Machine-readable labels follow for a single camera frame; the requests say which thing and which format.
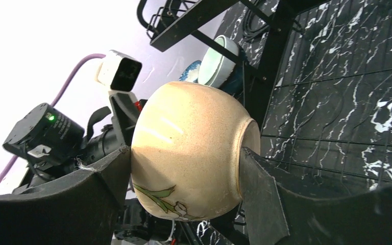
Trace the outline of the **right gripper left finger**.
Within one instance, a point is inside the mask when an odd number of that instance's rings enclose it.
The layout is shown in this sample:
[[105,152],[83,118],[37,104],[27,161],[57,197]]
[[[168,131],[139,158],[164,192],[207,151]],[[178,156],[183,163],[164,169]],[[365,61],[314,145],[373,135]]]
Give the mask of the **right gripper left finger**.
[[0,244],[110,244],[131,172],[125,146],[56,180],[0,195]]

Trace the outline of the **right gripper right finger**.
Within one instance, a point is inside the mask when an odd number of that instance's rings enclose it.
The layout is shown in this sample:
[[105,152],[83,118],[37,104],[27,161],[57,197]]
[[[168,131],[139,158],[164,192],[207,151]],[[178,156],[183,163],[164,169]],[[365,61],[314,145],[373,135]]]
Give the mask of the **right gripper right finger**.
[[392,244],[392,183],[338,197],[245,147],[239,183],[250,244]]

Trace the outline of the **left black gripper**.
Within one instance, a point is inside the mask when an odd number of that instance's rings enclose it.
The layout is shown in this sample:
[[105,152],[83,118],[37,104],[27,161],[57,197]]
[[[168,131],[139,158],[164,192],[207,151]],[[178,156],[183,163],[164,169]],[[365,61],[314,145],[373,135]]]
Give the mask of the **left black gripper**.
[[[88,121],[81,146],[81,167],[97,162],[120,147],[130,146],[136,122],[146,103],[147,99],[138,100],[131,92],[110,95],[109,106],[94,111]],[[94,136],[93,126],[110,114],[111,123],[103,126],[100,135]]]

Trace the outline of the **beige ceramic bowl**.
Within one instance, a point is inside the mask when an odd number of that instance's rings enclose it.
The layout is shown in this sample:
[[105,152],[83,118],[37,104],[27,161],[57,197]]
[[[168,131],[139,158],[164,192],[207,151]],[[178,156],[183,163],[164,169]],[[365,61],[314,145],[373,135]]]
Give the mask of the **beige ceramic bowl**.
[[260,152],[260,130],[231,95],[206,85],[169,82],[148,99],[131,143],[135,194],[151,215],[204,221],[242,200],[240,149]]

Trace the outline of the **blue white patterned bowl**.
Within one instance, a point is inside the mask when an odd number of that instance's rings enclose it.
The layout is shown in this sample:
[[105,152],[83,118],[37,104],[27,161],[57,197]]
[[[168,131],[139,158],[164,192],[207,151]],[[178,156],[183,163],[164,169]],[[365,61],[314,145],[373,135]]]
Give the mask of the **blue white patterned bowl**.
[[192,83],[198,83],[199,69],[201,66],[201,60],[192,62],[180,75],[179,81],[187,81]]

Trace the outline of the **green lined ceramic bowl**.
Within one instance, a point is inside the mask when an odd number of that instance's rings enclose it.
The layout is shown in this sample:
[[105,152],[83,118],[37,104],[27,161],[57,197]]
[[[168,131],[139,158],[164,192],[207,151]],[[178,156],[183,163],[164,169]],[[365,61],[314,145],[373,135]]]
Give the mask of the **green lined ceramic bowl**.
[[[239,55],[238,45],[230,38],[219,35],[214,41],[234,55]],[[236,63],[210,47],[202,59],[198,73],[198,83],[220,88],[232,74],[235,65]]]

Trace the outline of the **black wire dish rack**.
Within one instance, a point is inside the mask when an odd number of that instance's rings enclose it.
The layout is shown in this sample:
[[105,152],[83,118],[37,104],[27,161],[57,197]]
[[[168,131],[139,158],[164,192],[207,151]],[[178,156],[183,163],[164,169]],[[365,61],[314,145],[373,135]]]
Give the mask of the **black wire dish rack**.
[[[238,96],[261,124],[261,157],[349,197],[392,183],[392,1],[160,1],[137,17],[162,51],[226,12],[219,32],[246,51]],[[177,223],[173,244],[250,244],[244,204]]]

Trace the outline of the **dark blue glazed bowl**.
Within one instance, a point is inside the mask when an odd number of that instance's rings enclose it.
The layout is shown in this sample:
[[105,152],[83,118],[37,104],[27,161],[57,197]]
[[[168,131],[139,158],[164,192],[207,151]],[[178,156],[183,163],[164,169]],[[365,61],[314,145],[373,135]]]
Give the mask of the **dark blue glazed bowl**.
[[228,76],[228,78],[221,84],[220,90],[233,96],[239,96],[243,91],[243,81],[244,81],[244,65],[246,63],[243,61],[236,64]]

